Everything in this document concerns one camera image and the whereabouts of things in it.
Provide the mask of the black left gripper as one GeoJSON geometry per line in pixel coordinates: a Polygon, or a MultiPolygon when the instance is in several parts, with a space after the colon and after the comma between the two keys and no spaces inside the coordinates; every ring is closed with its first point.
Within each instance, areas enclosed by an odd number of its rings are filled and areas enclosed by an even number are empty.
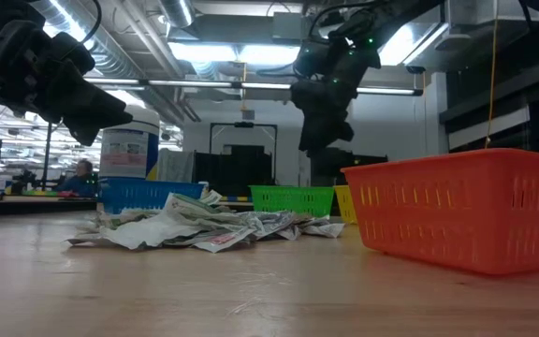
{"type": "Polygon", "coordinates": [[[133,120],[122,100],[83,78],[94,65],[73,36],[9,22],[0,31],[0,105],[61,117],[77,142],[91,146],[101,128],[133,120]]]}

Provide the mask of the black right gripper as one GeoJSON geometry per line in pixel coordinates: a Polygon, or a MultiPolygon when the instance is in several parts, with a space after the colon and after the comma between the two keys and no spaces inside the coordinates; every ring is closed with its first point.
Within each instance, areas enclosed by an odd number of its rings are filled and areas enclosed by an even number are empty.
{"type": "Polygon", "coordinates": [[[344,110],[357,97],[357,87],[370,67],[381,67],[377,41],[370,37],[303,42],[293,64],[299,78],[290,86],[291,100],[303,112],[301,151],[353,139],[355,133],[345,122],[344,110]]]}

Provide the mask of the yellow plastic basket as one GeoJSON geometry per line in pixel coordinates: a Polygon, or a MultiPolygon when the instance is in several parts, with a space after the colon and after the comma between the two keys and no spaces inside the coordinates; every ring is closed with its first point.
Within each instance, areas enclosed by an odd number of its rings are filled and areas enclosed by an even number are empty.
{"type": "Polygon", "coordinates": [[[357,217],[349,186],[335,185],[334,190],[342,220],[347,224],[355,224],[357,217]]]}

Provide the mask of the plain white gauze packet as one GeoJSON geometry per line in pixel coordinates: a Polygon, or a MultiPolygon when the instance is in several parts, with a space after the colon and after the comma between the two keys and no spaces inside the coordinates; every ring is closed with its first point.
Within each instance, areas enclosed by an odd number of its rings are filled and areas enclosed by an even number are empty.
{"type": "Polygon", "coordinates": [[[205,190],[202,192],[199,201],[206,205],[215,205],[222,200],[223,196],[215,190],[205,190]]]}

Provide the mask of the orange plastic basket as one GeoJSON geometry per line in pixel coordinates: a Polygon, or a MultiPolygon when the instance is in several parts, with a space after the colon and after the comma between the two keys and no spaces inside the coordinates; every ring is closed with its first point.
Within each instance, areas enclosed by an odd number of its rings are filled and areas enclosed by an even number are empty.
{"type": "Polygon", "coordinates": [[[486,149],[348,179],[363,244],[490,275],[539,271],[539,153],[486,149]]]}

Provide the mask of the black cabinet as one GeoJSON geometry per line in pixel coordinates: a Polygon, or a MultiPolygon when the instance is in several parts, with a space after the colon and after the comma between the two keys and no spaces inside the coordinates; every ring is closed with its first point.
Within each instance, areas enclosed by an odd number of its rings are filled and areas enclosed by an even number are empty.
{"type": "Polygon", "coordinates": [[[348,185],[348,179],[367,173],[369,166],[388,162],[386,155],[354,154],[338,148],[310,152],[311,186],[348,185]]]}

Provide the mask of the white wipes canister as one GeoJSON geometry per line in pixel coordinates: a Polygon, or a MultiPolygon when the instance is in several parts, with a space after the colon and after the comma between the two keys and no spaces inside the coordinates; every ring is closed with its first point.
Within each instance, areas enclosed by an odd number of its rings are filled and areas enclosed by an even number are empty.
{"type": "Polygon", "coordinates": [[[131,123],[102,131],[99,177],[154,181],[160,140],[156,111],[128,105],[131,123]]]}

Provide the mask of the black pole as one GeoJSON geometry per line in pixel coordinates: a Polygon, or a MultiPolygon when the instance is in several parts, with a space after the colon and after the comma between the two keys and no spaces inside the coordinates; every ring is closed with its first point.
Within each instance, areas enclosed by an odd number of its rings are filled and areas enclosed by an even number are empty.
{"type": "Polygon", "coordinates": [[[42,173],[41,185],[40,185],[41,191],[46,191],[46,188],[47,188],[52,132],[53,132],[53,125],[52,123],[48,123],[47,137],[46,137],[46,143],[45,143],[44,167],[43,167],[43,173],[42,173]]]}

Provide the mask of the person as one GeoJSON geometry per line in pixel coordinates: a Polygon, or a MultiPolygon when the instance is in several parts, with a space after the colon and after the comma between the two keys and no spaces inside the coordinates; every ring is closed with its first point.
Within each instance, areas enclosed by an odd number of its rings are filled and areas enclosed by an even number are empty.
{"type": "Polygon", "coordinates": [[[82,159],[76,166],[76,174],[55,188],[56,192],[67,192],[82,198],[93,198],[96,188],[93,182],[93,164],[82,159]]]}

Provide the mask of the green plastic basket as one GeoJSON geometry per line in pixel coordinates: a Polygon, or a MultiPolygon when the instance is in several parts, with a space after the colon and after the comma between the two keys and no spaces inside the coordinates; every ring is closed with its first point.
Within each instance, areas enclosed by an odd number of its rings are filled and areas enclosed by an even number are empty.
{"type": "Polygon", "coordinates": [[[258,212],[292,211],[314,217],[331,213],[333,187],[250,185],[250,189],[258,212]]]}

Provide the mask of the yellow-green block strip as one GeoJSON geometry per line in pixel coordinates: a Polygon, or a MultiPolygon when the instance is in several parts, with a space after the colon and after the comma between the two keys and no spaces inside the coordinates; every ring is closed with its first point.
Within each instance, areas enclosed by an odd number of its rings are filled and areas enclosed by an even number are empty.
{"type": "Polygon", "coordinates": [[[41,191],[41,190],[31,190],[31,191],[22,191],[23,196],[33,196],[33,197],[51,197],[51,198],[77,198],[78,194],[74,192],[56,192],[56,191],[41,191]]]}

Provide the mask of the wooden background table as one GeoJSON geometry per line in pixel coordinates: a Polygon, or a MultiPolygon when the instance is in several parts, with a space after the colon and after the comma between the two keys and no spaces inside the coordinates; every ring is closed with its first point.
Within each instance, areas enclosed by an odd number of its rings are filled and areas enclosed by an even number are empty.
{"type": "Polygon", "coordinates": [[[0,196],[0,202],[95,202],[97,203],[96,198],[62,198],[59,196],[12,196],[12,195],[3,195],[0,196]]]}

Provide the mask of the blue plastic basket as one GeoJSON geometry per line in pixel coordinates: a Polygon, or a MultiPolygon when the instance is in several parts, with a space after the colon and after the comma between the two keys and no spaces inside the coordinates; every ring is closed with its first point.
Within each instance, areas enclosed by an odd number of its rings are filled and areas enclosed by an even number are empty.
{"type": "Polygon", "coordinates": [[[204,185],[199,183],[174,183],[128,178],[100,180],[98,200],[107,213],[118,214],[124,209],[163,209],[170,193],[199,199],[204,185]]]}

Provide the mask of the grey cover cloth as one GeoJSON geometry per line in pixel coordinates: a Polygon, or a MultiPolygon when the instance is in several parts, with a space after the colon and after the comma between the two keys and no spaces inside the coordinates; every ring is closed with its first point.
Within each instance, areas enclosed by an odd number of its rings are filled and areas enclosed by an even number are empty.
{"type": "Polygon", "coordinates": [[[157,180],[190,183],[193,179],[195,154],[161,149],[157,161],[157,180]]]}

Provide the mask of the long fluorescent light strip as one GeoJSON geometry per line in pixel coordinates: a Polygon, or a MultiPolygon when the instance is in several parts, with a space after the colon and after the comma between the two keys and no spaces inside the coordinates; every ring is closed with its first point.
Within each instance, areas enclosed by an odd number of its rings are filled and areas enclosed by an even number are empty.
{"type": "MultiPolygon", "coordinates": [[[[245,89],[245,90],[280,90],[287,91],[291,85],[288,83],[264,83],[264,82],[241,82],[241,81],[187,81],[187,80],[138,80],[138,79],[112,79],[112,78],[85,78],[86,81],[95,85],[115,85],[126,87],[182,87],[182,88],[209,88],[209,89],[245,89]]],[[[393,87],[358,87],[357,92],[361,95],[406,95],[421,96],[424,91],[411,88],[393,87]]]]}

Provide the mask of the slanted ceiling light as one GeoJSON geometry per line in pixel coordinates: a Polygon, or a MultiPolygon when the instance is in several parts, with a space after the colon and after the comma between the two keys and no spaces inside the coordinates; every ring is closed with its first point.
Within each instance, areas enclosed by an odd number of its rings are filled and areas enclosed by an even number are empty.
{"type": "Polygon", "coordinates": [[[410,22],[379,50],[382,66],[409,66],[449,28],[447,22],[410,22]]]}

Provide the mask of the grey ceiling box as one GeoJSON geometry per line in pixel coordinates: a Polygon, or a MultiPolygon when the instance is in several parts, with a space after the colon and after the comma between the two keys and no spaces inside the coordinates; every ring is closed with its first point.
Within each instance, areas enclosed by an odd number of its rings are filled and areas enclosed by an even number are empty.
{"type": "Polygon", "coordinates": [[[271,37],[278,40],[300,40],[306,34],[308,20],[300,13],[274,12],[271,37]]]}

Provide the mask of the large white packet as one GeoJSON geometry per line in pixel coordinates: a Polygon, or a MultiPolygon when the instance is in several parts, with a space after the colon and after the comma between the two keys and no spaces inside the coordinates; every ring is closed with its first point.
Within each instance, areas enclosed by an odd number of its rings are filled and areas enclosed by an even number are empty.
{"type": "Polygon", "coordinates": [[[116,229],[102,228],[100,234],[103,239],[135,250],[142,245],[157,247],[166,240],[192,236],[201,231],[206,231],[206,228],[186,225],[172,218],[152,217],[138,222],[125,223],[116,229]]]}

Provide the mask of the ceiling light panel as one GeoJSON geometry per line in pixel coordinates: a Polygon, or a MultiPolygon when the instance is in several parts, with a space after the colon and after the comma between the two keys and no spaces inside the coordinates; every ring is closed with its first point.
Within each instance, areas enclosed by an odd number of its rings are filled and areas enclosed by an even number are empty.
{"type": "Polygon", "coordinates": [[[252,65],[282,66],[294,62],[299,46],[231,45],[169,42],[175,58],[191,63],[243,62],[252,65]]]}

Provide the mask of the red-printed white packet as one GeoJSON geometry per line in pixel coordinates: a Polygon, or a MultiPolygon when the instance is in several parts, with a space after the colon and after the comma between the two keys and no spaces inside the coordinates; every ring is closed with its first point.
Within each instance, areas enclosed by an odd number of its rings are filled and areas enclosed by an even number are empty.
{"type": "Polygon", "coordinates": [[[228,232],[219,236],[214,236],[202,242],[195,243],[195,248],[208,251],[210,253],[218,253],[231,248],[233,245],[242,242],[255,231],[252,228],[244,228],[235,232],[228,232]]]}

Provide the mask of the large silver ventilation duct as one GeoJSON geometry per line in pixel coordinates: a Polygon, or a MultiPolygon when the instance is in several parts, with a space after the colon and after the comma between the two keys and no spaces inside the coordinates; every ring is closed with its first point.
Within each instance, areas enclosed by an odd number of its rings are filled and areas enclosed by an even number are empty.
{"type": "MultiPolygon", "coordinates": [[[[94,27],[96,16],[80,0],[36,0],[32,6],[46,19],[47,24],[57,31],[64,31],[77,40],[82,40],[94,27]]],[[[117,41],[100,24],[95,35],[86,42],[86,48],[95,59],[95,70],[106,78],[143,79],[144,72],[120,47],[117,41]]],[[[163,98],[152,87],[137,91],[136,96],[148,108],[155,110],[169,124],[182,126],[184,115],[180,109],[163,98]]]]}

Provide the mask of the black gantry frame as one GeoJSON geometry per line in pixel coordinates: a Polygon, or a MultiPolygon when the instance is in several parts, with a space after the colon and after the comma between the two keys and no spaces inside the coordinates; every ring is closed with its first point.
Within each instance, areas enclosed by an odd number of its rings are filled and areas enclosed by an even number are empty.
{"type": "Polygon", "coordinates": [[[210,127],[209,127],[209,139],[208,139],[208,152],[209,154],[212,154],[212,145],[213,145],[213,140],[214,140],[214,134],[213,134],[213,129],[216,127],[216,126],[232,126],[232,127],[235,127],[235,128],[255,128],[255,127],[261,127],[264,129],[264,132],[266,134],[268,134],[266,131],[266,127],[269,127],[269,128],[272,128],[274,130],[274,136],[271,137],[274,144],[273,144],[273,151],[272,151],[272,160],[273,160],[273,164],[272,164],[272,183],[273,184],[276,184],[277,183],[277,180],[276,180],[276,173],[277,173],[277,145],[278,145],[278,125],[272,125],[272,124],[256,124],[256,123],[253,123],[253,122],[234,122],[234,123],[210,123],[210,127]]]}

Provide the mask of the small silver ventilation duct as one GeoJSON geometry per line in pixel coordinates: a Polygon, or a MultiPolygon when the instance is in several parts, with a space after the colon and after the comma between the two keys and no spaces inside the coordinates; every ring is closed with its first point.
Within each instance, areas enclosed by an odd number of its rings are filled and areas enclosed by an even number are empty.
{"type": "Polygon", "coordinates": [[[188,27],[195,20],[196,14],[191,0],[158,0],[158,3],[172,27],[188,27]]]}

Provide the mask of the dark wall shelving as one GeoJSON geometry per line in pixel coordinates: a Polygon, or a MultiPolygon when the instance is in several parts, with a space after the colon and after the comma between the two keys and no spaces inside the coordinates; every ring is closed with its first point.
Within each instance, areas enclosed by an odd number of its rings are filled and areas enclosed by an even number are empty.
{"type": "Polygon", "coordinates": [[[539,65],[515,74],[496,69],[501,80],[489,86],[489,75],[477,68],[447,72],[445,109],[439,113],[444,150],[457,153],[517,148],[539,153],[539,65]]]}

